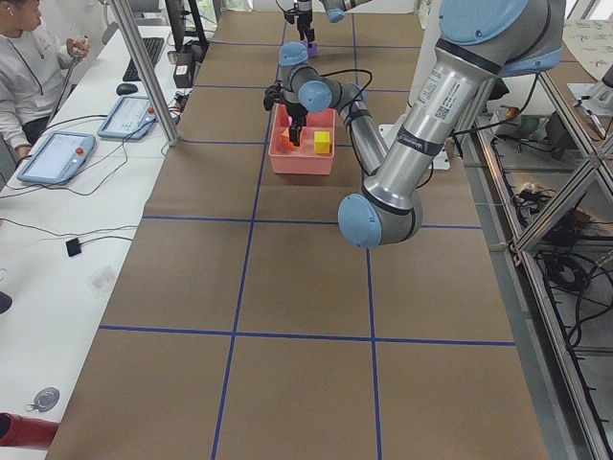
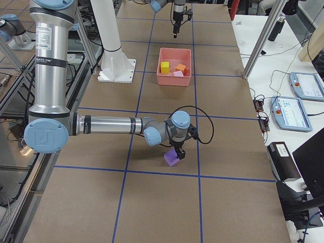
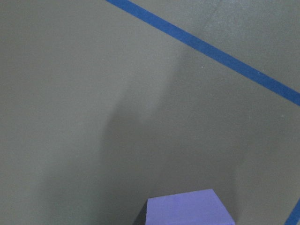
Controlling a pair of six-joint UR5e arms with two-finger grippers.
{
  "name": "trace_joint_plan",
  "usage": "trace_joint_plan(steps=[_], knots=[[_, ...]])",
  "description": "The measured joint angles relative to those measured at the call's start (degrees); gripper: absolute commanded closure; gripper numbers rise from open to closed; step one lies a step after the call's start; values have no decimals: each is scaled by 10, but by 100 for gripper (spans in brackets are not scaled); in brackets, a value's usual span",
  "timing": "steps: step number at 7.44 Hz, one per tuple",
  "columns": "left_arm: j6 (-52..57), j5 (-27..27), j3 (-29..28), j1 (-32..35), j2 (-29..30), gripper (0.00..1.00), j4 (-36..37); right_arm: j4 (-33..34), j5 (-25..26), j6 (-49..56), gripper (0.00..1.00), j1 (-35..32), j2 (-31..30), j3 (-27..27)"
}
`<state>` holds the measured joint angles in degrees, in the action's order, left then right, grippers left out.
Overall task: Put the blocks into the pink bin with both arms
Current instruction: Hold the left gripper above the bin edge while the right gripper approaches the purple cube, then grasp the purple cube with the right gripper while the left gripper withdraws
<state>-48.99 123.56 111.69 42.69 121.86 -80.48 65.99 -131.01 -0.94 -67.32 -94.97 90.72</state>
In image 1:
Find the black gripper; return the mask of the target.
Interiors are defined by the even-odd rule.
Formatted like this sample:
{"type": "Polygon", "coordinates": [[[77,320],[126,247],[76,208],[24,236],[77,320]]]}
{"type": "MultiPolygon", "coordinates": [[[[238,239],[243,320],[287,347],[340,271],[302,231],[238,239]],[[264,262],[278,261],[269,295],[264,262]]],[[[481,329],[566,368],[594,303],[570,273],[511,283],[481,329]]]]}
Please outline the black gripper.
{"type": "Polygon", "coordinates": [[[315,41],[315,30],[312,28],[312,2],[310,0],[295,0],[288,9],[283,9],[284,19],[295,25],[302,41],[312,43],[315,41]]]}
{"type": "Polygon", "coordinates": [[[307,124],[307,109],[300,102],[294,102],[288,98],[280,80],[275,80],[264,90],[262,103],[266,111],[271,111],[274,104],[285,107],[287,115],[291,118],[291,125],[288,127],[288,139],[293,146],[299,147],[301,145],[302,126],[307,124]]]}

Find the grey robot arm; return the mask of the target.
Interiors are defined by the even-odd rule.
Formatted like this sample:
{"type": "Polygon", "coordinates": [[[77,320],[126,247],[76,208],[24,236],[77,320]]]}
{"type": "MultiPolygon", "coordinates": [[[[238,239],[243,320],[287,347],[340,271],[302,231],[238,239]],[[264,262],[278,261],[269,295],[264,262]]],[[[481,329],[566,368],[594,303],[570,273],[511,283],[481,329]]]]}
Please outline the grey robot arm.
{"type": "MultiPolygon", "coordinates": [[[[321,4],[325,10],[329,22],[336,23],[344,18],[345,12],[358,6],[368,3],[369,0],[322,0],[321,4]]],[[[284,15],[284,20],[297,27],[299,38],[311,45],[316,41],[315,30],[312,27],[313,8],[311,0],[293,1],[290,8],[284,8],[276,2],[278,8],[284,15]]]]}
{"type": "Polygon", "coordinates": [[[412,238],[421,225],[417,187],[460,115],[484,81],[538,74],[556,67],[562,53],[562,1],[444,1],[436,61],[417,99],[387,145],[356,85],[317,72],[299,42],[279,51],[280,79],[263,106],[286,107],[289,138],[300,143],[307,114],[334,109],[351,137],[366,174],[360,193],[338,208],[344,238],[374,248],[412,238]]]}

